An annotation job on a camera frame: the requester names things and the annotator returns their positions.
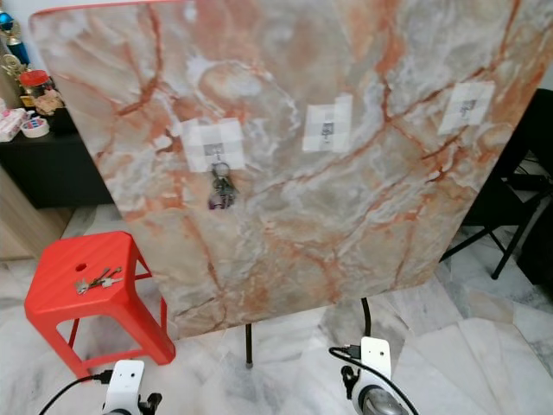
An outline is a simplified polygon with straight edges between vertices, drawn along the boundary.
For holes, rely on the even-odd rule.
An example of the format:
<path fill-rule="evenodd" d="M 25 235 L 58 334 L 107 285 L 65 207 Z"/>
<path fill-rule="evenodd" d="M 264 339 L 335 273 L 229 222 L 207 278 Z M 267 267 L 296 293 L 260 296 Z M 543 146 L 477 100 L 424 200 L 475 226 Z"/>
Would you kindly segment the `silver keys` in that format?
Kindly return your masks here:
<path fill-rule="evenodd" d="M 80 280 L 75 282 L 76 293 L 84 294 L 91 288 L 95 287 L 111 288 L 112 285 L 123 281 L 122 278 L 116 278 L 116 274 L 119 274 L 122 271 L 122 266 L 116 266 L 116 268 L 105 268 L 98 277 L 92 279 L 91 281 Z"/>

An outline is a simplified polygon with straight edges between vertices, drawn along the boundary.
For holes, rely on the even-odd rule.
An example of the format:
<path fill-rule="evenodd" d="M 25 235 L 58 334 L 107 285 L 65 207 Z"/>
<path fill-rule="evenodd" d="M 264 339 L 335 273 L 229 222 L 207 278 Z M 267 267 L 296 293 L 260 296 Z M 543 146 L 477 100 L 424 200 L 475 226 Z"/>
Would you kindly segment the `red plastic stool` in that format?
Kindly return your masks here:
<path fill-rule="evenodd" d="M 111 288 L 95 287 L 76 293 L 75 282 L 91 281 L 105 268 L 122 266 L 122 278 Z M 161 301 L 158 315 L 146 307 L 136 290 L 136 281 L 149 279 L 134 238 L 127 232 L 83 234 L 59 239 L 41 253 L 24 300 L 25 316 L 43 339 L 67 364 L 76 377 L 90 375 L 91 368 L 134 357 L 147 356 L 158 365 L 176 357 L 168 335 L 167 304 Z M 82 359 L 73 345 L 79 321 L 92 316 L 108 316 L 134 339 L 137 349 Z"/>

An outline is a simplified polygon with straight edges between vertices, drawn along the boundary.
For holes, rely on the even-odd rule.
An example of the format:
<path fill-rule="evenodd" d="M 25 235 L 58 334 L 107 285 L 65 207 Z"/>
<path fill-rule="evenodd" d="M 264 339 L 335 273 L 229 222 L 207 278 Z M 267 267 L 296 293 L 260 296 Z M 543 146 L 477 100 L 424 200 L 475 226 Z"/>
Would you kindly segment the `marble pattern table top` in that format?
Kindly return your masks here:
<path fill-rule="evenodd" d="M 553 0 L 131 0 L 63 5 L 30 38 L 181 337 L 423 284 L 553 63 Z M 480 125 L 437 133 L 455 84 Z M 353 96 L 345 153 L 309 105 Z M 186 121 L 237 118 L 245 169 L 210 210 Z"/>

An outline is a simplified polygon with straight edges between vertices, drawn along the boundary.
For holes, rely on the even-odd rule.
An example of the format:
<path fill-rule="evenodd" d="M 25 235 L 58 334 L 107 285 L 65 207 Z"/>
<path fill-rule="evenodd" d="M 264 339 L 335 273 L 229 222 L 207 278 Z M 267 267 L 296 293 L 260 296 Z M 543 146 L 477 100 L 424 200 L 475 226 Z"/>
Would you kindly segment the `dark key bunch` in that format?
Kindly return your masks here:
<path fill-rule="evenodd" d="M 227 209 L 233 205 L 238 196 L 238 191 L 232 183 L 228 163 L 213 163 L 211 174 L 213 174 L 213 192 L 210 194 L 207 205 L 210 210 Z"/>

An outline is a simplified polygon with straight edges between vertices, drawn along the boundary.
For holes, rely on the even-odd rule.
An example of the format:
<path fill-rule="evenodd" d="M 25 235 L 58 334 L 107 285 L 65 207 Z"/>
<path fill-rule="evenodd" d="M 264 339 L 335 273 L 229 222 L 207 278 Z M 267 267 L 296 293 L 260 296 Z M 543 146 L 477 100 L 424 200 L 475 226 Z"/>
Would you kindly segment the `black low cabinet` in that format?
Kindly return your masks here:
<path fill-rule="evenodd" d="M 77 131 L 0 143 L 0 165 L 35 208 L 79 208 L 113 202 Z"/>

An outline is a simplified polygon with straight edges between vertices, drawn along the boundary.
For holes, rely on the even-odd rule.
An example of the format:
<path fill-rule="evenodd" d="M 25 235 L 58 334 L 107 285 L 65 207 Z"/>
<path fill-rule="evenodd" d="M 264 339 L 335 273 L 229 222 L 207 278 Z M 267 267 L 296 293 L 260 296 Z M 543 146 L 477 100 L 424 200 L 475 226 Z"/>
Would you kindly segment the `black folding stand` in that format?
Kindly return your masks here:
<path fill-rule="evenodd" d="M 487 177 L 463 218 L 462 228 L 478 227 L 480 230 L 451 246 L 440 258 L 442 261 L 483 237 L 489 237 L 502 252 L 491 279 L 500 277 L 508 260 L 522 245 L 523 233 L 536 216 L 542 200 L 553 196 L 553 167 L 542 174 L 523 166 L 528 154 L 549 136 L 553 136 L 553 88 L 538 88 L 495 163 L 493 173 Z"/>

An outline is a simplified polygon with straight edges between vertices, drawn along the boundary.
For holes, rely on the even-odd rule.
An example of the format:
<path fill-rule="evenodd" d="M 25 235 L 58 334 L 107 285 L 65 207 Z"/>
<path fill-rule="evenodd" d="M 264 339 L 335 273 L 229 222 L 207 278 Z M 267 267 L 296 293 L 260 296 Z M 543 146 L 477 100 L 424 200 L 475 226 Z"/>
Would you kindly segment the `white tape roll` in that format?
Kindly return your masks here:
<path fill-rule="evenodd" d="M 26 138 L 38 138 L 50 133 L 50 124 L 45 118 L 35 116 L 20 123 L 20 130 Z"/>

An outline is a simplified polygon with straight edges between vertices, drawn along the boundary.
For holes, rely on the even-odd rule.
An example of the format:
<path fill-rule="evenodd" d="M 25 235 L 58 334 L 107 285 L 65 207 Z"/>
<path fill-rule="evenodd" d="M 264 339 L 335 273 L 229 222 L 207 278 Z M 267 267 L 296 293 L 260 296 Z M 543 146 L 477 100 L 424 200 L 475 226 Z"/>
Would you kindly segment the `pink tissue pack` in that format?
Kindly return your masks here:
<path fill-rule="evenodd" d="M 24 108 L 5 108 L 0 111 L 0 141 L 10 142 L 22 131 L 22 123 L 27 119 Z"/>

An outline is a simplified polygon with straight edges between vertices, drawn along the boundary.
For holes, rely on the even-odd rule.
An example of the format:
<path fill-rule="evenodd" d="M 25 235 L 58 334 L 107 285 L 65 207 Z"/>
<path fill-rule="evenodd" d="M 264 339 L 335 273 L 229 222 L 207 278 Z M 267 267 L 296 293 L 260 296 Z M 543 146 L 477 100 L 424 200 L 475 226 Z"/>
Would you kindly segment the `red lidded jar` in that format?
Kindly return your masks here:
<path fill-rule="evenodd" d="M 47 94 L 50 76 L 44 70 L 28 70 L 17 75 L 17 82 L 23 89 L 23 102 L 30 107 L 38 107 L 40 100 Z"/>

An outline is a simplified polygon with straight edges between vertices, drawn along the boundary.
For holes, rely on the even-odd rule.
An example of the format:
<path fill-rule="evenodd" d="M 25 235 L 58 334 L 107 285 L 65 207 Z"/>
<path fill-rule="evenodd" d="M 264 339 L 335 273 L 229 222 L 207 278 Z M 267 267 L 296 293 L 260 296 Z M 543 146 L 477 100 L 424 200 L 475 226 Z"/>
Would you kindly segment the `gold and blue trophy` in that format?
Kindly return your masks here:
<path fill-rule="evenodd" d="M 9 13 L 0 11 L 0 31 L 3 33 L 5 47 L 19 60 L 24 70 L 30 63 L 30 55 L 23 44 L 20 24 Z"/>

